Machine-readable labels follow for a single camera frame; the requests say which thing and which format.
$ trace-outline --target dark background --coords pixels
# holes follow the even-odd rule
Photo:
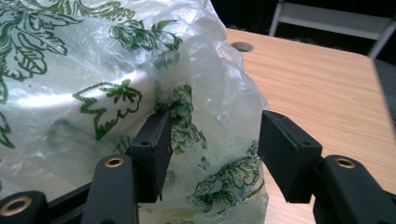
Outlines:
[[[288,0],[287,2],[382,17],[394,17],[396,14],[396,0]],[[216,12],[227,27],[262,35],[268,35],[276,3],[277,0],[212,0]],[[276,36],[299,39],[303,42],[307,40],[307,42],[312,42],[311,44],[360,54],[366,54],[374,44],[374,40],[370,39],[286,23],[280,23]],[[396,32],[379,53],[377,59],[396,64]]]

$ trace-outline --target chair leg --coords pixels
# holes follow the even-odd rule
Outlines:
[[[382,35],[375,41],[373,47],[370,49],[370,52],[367,54],[369,58],[371,59],[376,58],[376,56],[379,54],[381,49],[384,48],[385,44],[387,44],[388,39],[392,36],[395,29],[396,29],[396,21],[392,20],[389,22],[389,25],[387,26],[387,28],[385,28]]]
[[[276,4],[276,9],[271,23],[269,36],[275,36],[277,24],[279,23],[280,14],[282,13],[283,4],[284,4],[283,0],[279,0]]]

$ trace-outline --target chair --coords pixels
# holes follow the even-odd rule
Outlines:
[[[375,43],[367,56],[374,59],[396,29],[396,14],[385,18],[278,0],[270,36],[275,35],[279,22],[373,39]]]

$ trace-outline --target plastic bag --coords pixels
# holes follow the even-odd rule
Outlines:
[[[0,2],[0,198],[53,200],[172,112],[163,201],[142,223],[261,223],[268,104],[208,1]]]

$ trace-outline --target table surface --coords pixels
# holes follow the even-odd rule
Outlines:
[[[247,74],[281,113],[323,145],[322,156],[361,162],[396,193],[396,141],[382,88],[369,58],[266,35],[228,30],[228,43],[247,42]],[[286,203],[264,168],[269,203],[265,223],[315,223],[311,204]]]

